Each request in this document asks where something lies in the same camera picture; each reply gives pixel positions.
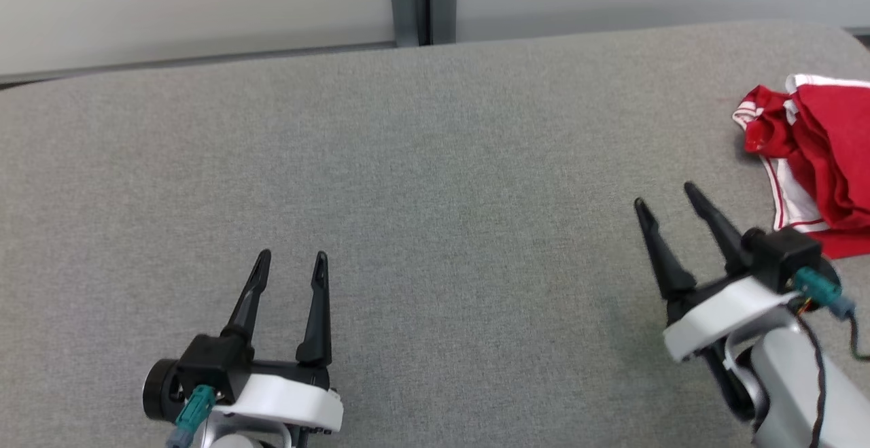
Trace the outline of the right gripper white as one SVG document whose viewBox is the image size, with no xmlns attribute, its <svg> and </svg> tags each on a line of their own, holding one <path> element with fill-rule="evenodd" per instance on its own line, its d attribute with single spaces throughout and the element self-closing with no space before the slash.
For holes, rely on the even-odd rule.
<svg viewBox="0 0 870 448">
<path fill-rule="evenodd" d="M 742 234 L 694 182 L 684 183 L 684 193 L 696 215 L 708 225 L 725 259 L 727 275 L 746 272 L 748 254 L 742 247 Z M 637 198 L 633 205 L 661 298 L 678 300 L 693 292 L 697 286 L 696 278 L 672 253 L 646 201 Z M 663 332 L 666 349 L 674 361 L 687 361 L 698 351 L 796 297 L 799 297 L 799 291 L 779 294 L 755 277 L 740 278 L 666 327 Z"/>
</svg>

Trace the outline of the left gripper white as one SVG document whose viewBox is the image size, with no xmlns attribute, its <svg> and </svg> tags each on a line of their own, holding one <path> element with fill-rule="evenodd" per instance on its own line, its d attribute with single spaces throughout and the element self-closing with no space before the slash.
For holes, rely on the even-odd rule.
<svg viewBox="0 0 870 448">
<path fill-rule="evenodd" d="M 259 300 L 271 267 L 271 251 L 261 250 L 243 286 L 221 337 L 237 337 L 251 348 L 257 324 Z M 344 420 L 340 395 L 330 385 L 332 363 L 328 256 L 319 251 L 311 278 L 307 330 L 296 348 L 295 362 L 257 361 L 251 376 L 228 413 L 294 424 L 320 432 L 339 432 Z"/>
</svg>

